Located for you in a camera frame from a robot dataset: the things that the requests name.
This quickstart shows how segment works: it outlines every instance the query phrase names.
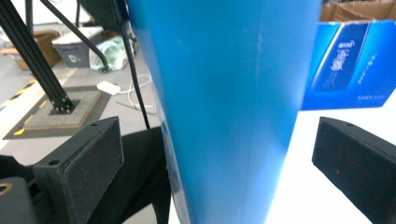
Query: plastic bin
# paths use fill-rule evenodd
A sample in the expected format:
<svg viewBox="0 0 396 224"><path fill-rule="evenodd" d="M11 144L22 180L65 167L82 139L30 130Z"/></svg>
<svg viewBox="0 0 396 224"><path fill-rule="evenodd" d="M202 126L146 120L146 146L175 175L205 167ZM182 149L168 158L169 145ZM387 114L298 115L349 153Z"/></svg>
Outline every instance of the plastic bin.
<svg viewBox="0 0 396 224"><path fill-rule="evenodd" d="M94 45L102 42L102 27L81 27L78 29ZM52 44L68 67L90 67L90 49L74 33L70 32L54 39Z"/></svg>

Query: floor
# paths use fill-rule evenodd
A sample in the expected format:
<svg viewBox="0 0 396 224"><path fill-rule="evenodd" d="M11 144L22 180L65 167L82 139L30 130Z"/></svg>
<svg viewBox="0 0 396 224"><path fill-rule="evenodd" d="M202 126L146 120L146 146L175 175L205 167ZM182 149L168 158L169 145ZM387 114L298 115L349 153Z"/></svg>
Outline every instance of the floor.
<svg viewBox="0 0 396 224"><path fill-rule="evenodd" d="M60 25L52 25L51 29L58 30L60 33L66 31L65 27ZM4 34L0 33L0 48L7 43L5 39L7 38ZM137 74L147 73L147 67L138 45L136 48L135 64ZM66 141L69 136L3 140L7 132L24 116L31 106L44 95L44 92L41 90L38 83L36 83L18 98L9 101L9 99L34 78L29 71L21 71L9 55L0 55L0 68L0 123L2 126L0 129L0 154L12 155L17 161L25 165L33 164ZM90 68L69 68L63 61L54 65L52 70L63 87L95 86L105 80L119 85L122 90L127 90L131 81L131 73L128 64L122 70L108 74L101 74ZM151 87L143 87L141 91L145 104L155 105ZM137 103L134 94L132 94L132 101ZM144 130L145 124L141 112L132 109L128 104L129 102L126 94L111 96L102 113L101 119L119 116L121 134ZM158 126L160 123L156 114L148 115L148 120L151 127ZM128 219L125 223L156 223L152 206L149 205L147 208Z"/></svg>

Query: white wall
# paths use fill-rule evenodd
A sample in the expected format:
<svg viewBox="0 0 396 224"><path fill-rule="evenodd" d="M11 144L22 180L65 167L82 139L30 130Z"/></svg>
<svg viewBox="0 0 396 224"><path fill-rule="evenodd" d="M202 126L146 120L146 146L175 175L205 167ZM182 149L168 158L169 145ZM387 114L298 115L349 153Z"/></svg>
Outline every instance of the white wall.
<svg viewBox="0 0 396 224"><path fill-rule="evenodd" d="M15 8L25 20L25 4L24 0L12 0ZM71 22L76 21L77 2L76 0L52 0L52 3L67 19ZM83 8L79 13L79 21L84 22L90 19L89 15ZM33 24L43 23L61 23L39 0L33 0Z"/></svg>

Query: plastic bag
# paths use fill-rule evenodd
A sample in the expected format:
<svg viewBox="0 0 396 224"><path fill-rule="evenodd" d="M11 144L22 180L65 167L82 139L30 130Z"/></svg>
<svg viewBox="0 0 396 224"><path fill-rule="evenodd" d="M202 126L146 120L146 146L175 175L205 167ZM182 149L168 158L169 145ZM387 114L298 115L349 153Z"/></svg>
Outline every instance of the plastic bag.
<svg viewBox="0 0 396 224"><path fill-rule="evenodd" d="M108 72L121 70L128 62L122 38L113 37L96 46L105 55ZM95 71L103 71L102 60L90 49L90 67Z"/></svg>

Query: black cable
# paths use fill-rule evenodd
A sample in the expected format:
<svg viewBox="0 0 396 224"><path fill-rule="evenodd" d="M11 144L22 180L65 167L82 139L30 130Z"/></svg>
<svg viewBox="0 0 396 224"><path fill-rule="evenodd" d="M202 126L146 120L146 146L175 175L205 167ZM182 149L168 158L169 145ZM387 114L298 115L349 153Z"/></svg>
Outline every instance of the black cable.
<svg viewBox="0 0 396 224"><path fill-rule="evenodd" d="M80 9L80 3L79 0L77 0L76 27L79 27L79 9Z"/></svg>
<svg viewBox="0 0 396 224"><path fill-rule="evenodd" d="M143 103L142 94L140 92L139 83L138 83L138 80L137 80L136 67L134 66L134 55L132 54L131 45L129 44L129 36L128 36L128 32L127 32L126 26L124 26L122 28L122 34L121 35L122 35L122 41L123 41L124 46L125 46L126 55L128 56L129 66L131 67L132 81L134 83L134 90L136 91L137 101L139 102L140 108L142 110L143 119L145 120L145 123L146 123L146 128L150 129L150 127L149 127L149 118L148 118L148 115L146 113L145 104Z"/></svg>

